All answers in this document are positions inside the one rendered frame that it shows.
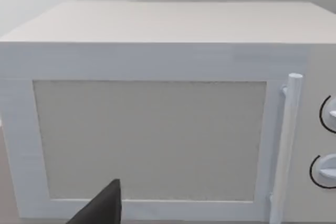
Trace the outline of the pale microwave knob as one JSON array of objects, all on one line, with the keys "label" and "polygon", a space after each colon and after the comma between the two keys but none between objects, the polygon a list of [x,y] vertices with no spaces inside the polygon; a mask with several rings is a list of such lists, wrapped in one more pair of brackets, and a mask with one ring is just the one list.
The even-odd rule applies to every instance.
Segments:
[{"label": "pale microwave knob", "polygon": [[322,189],[336,189],[336,153],[317,155],[310,164],[309,178]]},{"label": "pale microwave knob", "polygon": [[319,121],[322,127],[336,134],[336,96],[327,96],[319,109]]}]

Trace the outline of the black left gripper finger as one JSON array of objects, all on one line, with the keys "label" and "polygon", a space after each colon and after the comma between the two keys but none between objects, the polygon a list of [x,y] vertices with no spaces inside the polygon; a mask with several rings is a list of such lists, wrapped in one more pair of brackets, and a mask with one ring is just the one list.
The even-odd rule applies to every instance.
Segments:
[{"label": "black left gripper finger", "polygon": [[66,224],[121,224],[120,179],[111,181]]}]

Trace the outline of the pale microwave door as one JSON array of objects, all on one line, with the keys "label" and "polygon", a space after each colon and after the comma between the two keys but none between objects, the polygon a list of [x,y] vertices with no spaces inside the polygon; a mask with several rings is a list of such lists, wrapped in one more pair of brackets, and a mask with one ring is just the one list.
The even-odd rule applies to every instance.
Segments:
[{"label": "pale microwave door", "polygon": [[255,200],[127,200],[129,220],[267,220],[280,87],[304,73],[309,47],[269,43],[0,42],[0,113],[19,216],[67,218],[85,199],[51,199],[35,80],[264,81]]}]

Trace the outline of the pale microwave oven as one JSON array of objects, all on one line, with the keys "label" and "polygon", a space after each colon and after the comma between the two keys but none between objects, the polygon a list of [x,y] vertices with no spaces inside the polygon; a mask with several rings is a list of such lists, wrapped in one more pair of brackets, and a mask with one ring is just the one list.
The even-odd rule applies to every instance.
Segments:
[{"label": "pale microwave oven", "polygon": [[[336,153],[336,134],[319,121],[321,103],[336,96],[336,14],[310,3],[78,1],[2,41],[308,46],[282,222],[336,224],[336,189],[309,178],[317,155]],[[287,81],[271,151],[268,218],[222,222],[269,223]],[[252,202],[266,89],[264,81],[35,80],[49,197],[87,203],[119,178],[124,220],[127,200]]]}]

